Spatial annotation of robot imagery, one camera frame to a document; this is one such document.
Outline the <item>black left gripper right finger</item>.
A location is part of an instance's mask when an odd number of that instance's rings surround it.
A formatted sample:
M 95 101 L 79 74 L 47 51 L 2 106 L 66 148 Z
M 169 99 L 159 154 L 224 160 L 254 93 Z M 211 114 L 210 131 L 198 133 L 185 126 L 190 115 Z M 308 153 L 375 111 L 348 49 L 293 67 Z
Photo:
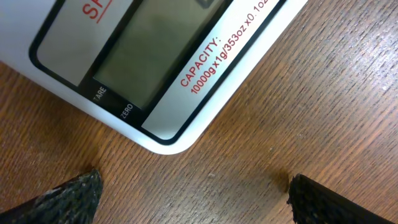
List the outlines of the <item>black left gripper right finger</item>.
M 392 224 L 305 175 L 297 174 L 289 185 L 293 221 L 298 224 Z

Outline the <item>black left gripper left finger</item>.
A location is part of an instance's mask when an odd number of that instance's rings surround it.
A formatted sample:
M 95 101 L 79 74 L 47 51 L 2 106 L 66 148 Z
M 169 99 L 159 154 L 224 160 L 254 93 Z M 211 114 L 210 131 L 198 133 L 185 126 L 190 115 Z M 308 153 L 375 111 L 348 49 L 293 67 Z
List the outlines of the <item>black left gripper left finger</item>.
M 98 170 L 74 177 L 1 213 L 1 223 L 92 223 L 103 191 Z

